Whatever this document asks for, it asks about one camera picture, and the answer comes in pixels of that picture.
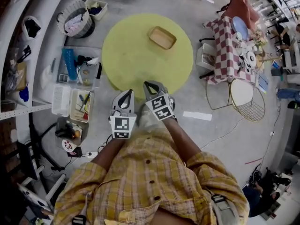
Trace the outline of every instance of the tape strip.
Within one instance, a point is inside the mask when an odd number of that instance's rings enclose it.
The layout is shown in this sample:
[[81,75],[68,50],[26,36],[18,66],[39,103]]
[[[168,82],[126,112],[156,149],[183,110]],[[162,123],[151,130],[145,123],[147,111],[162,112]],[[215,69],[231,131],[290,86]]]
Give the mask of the tape strip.
[[201,112],[183,112],[184,117],[188,118],[196,118],[196,119],[202,119],[206,121],[211,121],[212,114],[207,114],[207,113],[201,113]]

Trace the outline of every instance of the shelf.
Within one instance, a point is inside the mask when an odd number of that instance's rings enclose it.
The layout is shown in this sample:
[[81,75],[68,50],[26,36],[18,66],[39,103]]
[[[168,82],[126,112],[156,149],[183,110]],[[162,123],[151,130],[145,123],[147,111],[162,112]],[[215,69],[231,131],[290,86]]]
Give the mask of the shelf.
[[59,4],[60,0],[33,0],[31,3],[26,15],[34,16],[38,19],[41,23],[41,30],[40,34],[31,41],[22,41],[20,44],[21,47],[25,47],[27,45],[31,48],[31,55],[28,56],[24,61],[27,64],[26,70],[26,80],[28,83],[28,90],[29,90],[29,100],[24,102],[19,97],[19,92],[13,92],[11,95],[8,96],[8,99],[14,100],[19,104],[25,105],[28,108],[32,107],[32,93],[33,93],[33,84],[34,84],[34,77],[35,77],[35,70],[38,62],[38,55],[41,49],[41,45],[43,39],[45,37],[48,25],[51,21],[51,18]]
[[11,37],[30,0],[11,0],[0,18],[0,78]]
[[51,80],[48,85],[42,89],[40,85],[40,76],[43,70],[48,65],[52,64],[55,54],[57,53],[57,49],[63,46],[66,40],[66,36],[63,35],[57,28],[56,15],[75,1],[78,0],[61,0],[49,23],[37,60],[38,66],[35,72],[33,87],[33,98],[36,100],[42,100],[49,103],[52,101],[53,86],[55,82]]

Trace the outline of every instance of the gray floor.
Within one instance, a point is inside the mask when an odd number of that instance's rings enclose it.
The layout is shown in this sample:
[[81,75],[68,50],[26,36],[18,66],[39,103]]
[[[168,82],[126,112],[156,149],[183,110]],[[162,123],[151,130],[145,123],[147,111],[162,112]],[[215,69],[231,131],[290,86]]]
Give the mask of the gray floor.
[[[69,39],[68,45],[89,46],[102,48],[103,41],[108,31],[118,21],[135,13],[158,13],[174,20],[186,32],[196,51],[200,47],[199,39],[211,37],[212,31],[205,29],[202,23],[217,18],[215,13],[229,0],[214,0],[215,4],[199,0],[103,0],[108,3],[108,12],[97,24],[94,33],[85,39]],[[274,53],[273,45],[266,46],[267,51]],[[208,144],[203,150],[218,156],[226,167],[235,175],[239,184],[243,186],[252,170],[259,162],[245,164],[262,158],[266,152],[270,140],[270,132],[278,115],[279,102],[275,96],[275,88],[280,83],[279,77],[271,77],[270,67],[265,68],[265,73],[270,80],[269,91],[263,95],[266,104],[266,114],[260,122],[250,122],[236,112],[232,107],[212,111],[207,103],[205,95],[205,82],[199,79],[199,74],[207,72],[204,68],[193,66],[193,70],[187,82],[173,96],[176,100],[176,115],[179,124],[198,144],[200,148]],[[225,83],[211,86],[210,97],[214,105],[222,105],[226,101],[224,91]],[[82,143],[83,152],[97,151],[97,148],[105,142],[111,134],[108,116],[113,98],[118,95],[110,86],[105,73],[101,76],[101,86],[95,91],[93,115],[90,122],[88,138]],[[275,127],[275,135],[270,142],[268,152],[263,161],[263,169],[270,166],[281,137],[281,131],[285,121],[286,101],[281,101],[281,113]],[[184,111],[212,114],[211,121],[197,120],[183,117]],[[56,116],[50,110],[35,112],[34,122],[39,131],[43,131]],[[69,158],[62,149],[55,144],[54,131],[49,132],[43,139],[43,146],[48,153],[60,164],[65,165]],[[89,161],[87,158],[73,159],[64,173],[70,176],[74,168]],[[47,163],[44,175],[49,175],[51,170]]]

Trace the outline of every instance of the red checkered tablecloth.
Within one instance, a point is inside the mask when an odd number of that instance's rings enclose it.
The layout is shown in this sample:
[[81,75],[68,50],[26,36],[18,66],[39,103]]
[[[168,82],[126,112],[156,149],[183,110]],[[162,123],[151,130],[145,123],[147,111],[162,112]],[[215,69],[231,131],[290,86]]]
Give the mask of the red checkered tablecloth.
[[242,60],[235,49],[236,43],[232,40],[234,31],[231,27],[232,19],[224,17],[204,24],[205,27],[214,31],[214,38],[217,45],[217,57],[215,61],[215,74],[206,79],[209,84],[217,84],[229,78],[239,78],[251,83],[255,83],[255,73],[249,72],[245,67],[238,73],[239,63]]

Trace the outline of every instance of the yellow plaid shirt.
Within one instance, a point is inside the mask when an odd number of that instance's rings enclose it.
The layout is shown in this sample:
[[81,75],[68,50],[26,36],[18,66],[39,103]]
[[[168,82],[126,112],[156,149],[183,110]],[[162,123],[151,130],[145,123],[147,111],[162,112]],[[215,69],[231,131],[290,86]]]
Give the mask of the yellow plaid shirt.
[[150,224],[160,207],[198,225],[216,225],[209,191],[232,201],[240,224],[249,205],[234,176],[215,156],[200,152],[186,164],[172,148],[167,131],[133,135],[108,172],[95,163],[81,165],[55,204],[54,223],[71,224],[88,203],[87,220],[100,224]]

